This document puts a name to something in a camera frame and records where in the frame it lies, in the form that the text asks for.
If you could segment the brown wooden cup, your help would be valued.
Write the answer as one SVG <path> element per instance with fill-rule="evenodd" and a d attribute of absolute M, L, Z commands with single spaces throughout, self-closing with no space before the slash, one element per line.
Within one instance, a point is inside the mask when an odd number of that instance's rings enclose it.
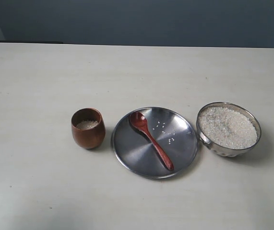
<path fill-rule="evenodd" d="M 93 128 L 81 129 L 77 125 L 84 121 L 96 121 Z M 94 108 L 83 108 L 76 111 L 71 118 L 71 133 L 77 145 L 84 149 L 100 146 L 106 135 L 106 128 L 101 113 Z"/>

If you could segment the steel bowl of rice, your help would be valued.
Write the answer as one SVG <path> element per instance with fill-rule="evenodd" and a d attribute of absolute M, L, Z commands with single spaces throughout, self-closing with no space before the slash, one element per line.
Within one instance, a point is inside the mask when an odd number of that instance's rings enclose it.
<path fill-rule="evenodd" d="M 203 106 L 196 119 L 200 141 L 223 157 L 236 157 L 252 150 L 262 136 L 253 114 L 236 104 L 213 102 Z"/>

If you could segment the dark red wooden spoon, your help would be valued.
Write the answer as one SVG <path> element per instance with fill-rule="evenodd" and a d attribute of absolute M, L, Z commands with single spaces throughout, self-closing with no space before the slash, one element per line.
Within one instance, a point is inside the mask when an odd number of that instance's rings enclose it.
<path fill-rule="evenodd" d="M 152 137 L 151 133 L 148 129 L 148 123 L 145 116 L 140 112 L 132 112 L 129 116 L 130 124 L 137 129 L 138 131 L 142 132 L 147 136 L 147 138 L 152 142 L 154 148 L 156 149 L 160 159 L 164 163 L 165 167 L 169 171 L 174 170 L 174 165 L 171 159 L 168 157 L 168 155 L 165 153 L 165 151 L 160 147 L 160 145 L 157 143 L 157 141 Z"/>

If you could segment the round steel plate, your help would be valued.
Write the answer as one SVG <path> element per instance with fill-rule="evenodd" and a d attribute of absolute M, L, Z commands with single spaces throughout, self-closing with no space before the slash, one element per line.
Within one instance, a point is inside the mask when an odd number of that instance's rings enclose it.
<path fill-rule="evenodd" d="M 150 139 L 134 128 L 126 114 L 116 124 L 111 146 L 117 159 L 131 172 L 150 179 L 168 178 L 188 168 L 198 151 L 196 132 L 182 115 L 161 107 L 137 109 L 147 119 L 149 132 L 171 159 L 170 171 Z"/>

